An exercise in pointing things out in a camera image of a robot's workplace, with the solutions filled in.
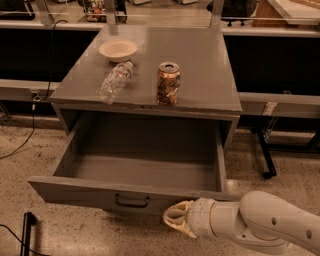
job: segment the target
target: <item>plastic water bottle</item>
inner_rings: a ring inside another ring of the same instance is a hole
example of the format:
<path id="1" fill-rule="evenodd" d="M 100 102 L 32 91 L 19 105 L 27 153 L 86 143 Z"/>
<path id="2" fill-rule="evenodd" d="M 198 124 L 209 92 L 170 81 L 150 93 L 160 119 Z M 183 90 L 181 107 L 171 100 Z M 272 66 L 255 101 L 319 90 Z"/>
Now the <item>plastic water bottle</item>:
<path id="1" fill-rule="evenodd" d="M 104 79 L 97 90 L 100 99 L 111 105 L 118 97 L 122 89 L 127 85 L 132 76 L 133 65 L 130 61 L 119 63 Z"/>

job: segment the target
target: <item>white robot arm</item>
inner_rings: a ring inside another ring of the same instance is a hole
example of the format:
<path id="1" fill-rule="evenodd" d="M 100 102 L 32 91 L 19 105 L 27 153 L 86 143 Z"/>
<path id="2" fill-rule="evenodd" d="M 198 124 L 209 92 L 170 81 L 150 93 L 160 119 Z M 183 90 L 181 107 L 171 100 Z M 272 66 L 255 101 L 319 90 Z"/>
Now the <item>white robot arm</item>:
<path id="1" fill-rule="evenodd" d="M 270 255 L 285 253 L 293 243 L 320 255 L 320 217 L 265 192 L 250 192 L 239 202 L 180 202 L 163 219 L 193 238 L 225 237 Z"/>

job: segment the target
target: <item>black cable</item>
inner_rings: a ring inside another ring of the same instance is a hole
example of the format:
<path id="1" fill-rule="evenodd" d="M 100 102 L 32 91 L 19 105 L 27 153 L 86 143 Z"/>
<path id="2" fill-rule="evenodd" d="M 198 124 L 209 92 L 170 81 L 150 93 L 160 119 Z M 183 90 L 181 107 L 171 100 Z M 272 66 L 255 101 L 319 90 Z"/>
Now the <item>black cable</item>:
<path id="1" fill-rule="evenodd" d="M 6 228 L 23 246 L 26 246 L 26 245 L 20 240 L 20 238 L 19 238 L 8 226 L 6 226 L 6 225 L 4 225 L 4 224 L 0 224 L 0 227 Z M 34 253 L 34 254 L 36 254 L 36 255 L 40 255 L 40 256 L 50 256 L 50 255 L 48 255 L 48 254 L 38 253 L 38 252 L 36 252 L 36 251 L 34 251 L 34 250 L 31 250 L 31 249 L 29 249 L 29 251 L 32 252 L 32 253 Z"/>
<path id="2" fill-rule="evenodd" d="M 41 99 L 40 101 L 44 101 L 48 98 L 49 96 L 49 92 L 50 92 L 50 86 L 51 86 L 51 82 L 52 82 L 52 74 L 53 74 L 53 63 L 54 63 L 54 41 L 53 41 L 53 32 L 57 26 L 58 23 L 60 22 L 68 22 L 66 20 L 58 20 L 57 22 L 54 23 L 53 27 L 52 27 L 52 30 L 51 30 L 51 37 L 50 37 L 50 40 L 51 40 L 51 67 L 50 67 L 50 76 L 49 76 L 49 83 L 48 83 L 48 88 L 47 88 L 47 92 L 46 92 L 46 95 L 44 96 L 43 99 Z"/>
<path id="3" fill-rule="evenodd" d="M 5 155 L 5 156 L 0 156 L 0 160 L 10 157 L 12 156 L 14 153 L 16 153 L 20 148 L 22 148 L 25 144 L 27 144 L 27 142 L 29 141 L 29 139 L 31 138 L 31 136 L 34 133 L 35 130 L 35 124 L 34 124 L 34 111 L 35 111 L 35 102 L 32 104 L 32 132 L 30 133 L 30 135 L 28 136 L 28 138 L 25 140 L 24 143 L 22 143 L 21 146 L 19 146 L 18 148 L 16 148 L 14 151 L 12 151 L 10 154 Z"/>

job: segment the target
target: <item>soda can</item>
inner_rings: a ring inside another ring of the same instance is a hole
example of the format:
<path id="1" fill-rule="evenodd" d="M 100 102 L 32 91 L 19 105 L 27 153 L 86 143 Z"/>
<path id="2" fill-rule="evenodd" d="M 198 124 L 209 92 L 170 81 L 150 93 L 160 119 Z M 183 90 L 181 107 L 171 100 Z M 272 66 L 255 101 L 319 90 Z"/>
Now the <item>soda can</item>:
<path id="1" fill-rule="evenodd" d="M 176 63 L 163 62 L 158 69 L 157 99 L 160 105 L 172 106 L 177 103 L 180 88 L 180 69 Z"/>

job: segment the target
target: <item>drawer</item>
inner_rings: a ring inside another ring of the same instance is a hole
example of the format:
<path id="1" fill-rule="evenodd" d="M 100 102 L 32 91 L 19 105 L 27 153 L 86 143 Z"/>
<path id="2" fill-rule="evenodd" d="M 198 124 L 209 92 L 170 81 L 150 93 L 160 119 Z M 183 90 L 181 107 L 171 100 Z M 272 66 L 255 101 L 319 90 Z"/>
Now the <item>drawer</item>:
<path id="1" fill-rule="evenodd" d="M 217 120 L 84 111 L 53 175 L 29 183 L 48 203 L 162 214 L 199 197 L 236 200 Z"/>

